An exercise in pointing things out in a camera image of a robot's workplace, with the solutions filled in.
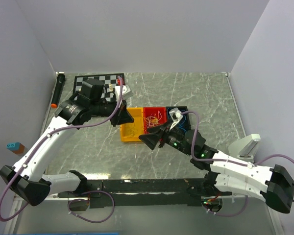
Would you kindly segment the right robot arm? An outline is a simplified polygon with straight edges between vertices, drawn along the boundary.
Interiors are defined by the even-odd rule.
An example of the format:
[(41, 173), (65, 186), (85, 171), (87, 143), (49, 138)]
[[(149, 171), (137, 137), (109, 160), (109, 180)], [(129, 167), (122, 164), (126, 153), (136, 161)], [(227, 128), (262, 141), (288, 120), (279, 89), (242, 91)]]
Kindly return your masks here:
[(247, 163), (206, 145), (199, 131), (186, 133), (170, 128), (170, 122), (156, 126), (139, 139), (151, 150), (165, 144), (191, 157), (191, 163), (207, 170), (204, 190), (207, 195), (230, 192), (254, 197), (271, 209), (290, 213), (294, 202), (294, 180), (281, 165), (274, 167)]

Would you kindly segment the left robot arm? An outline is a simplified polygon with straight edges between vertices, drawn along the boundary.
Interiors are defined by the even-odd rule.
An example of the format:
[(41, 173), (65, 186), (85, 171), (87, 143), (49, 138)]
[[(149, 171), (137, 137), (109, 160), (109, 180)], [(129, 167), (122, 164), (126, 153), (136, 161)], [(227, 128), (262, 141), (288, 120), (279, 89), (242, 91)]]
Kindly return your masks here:
[(127, 111), (126, 99), (133, 95), (128, 85), (117, 85), (111, 92), (116, 98), (107, 102), (102, 94), (107, 89), (97, 79), (88, 79), (80, 90), (61, 103), (42, 136), (13, 166), (3, 166), (0, 176), (18, 196), (32, 206), (42, 203), (47, 196), (71, 192), (83, 196), (87, 191), (87, 178), (76, 170), (66, 174), (45, 175), (44, 172), (59, 148), (77, 130), (85, 128), (92, 117), (105, 117), (112, 126), (133, 123)]

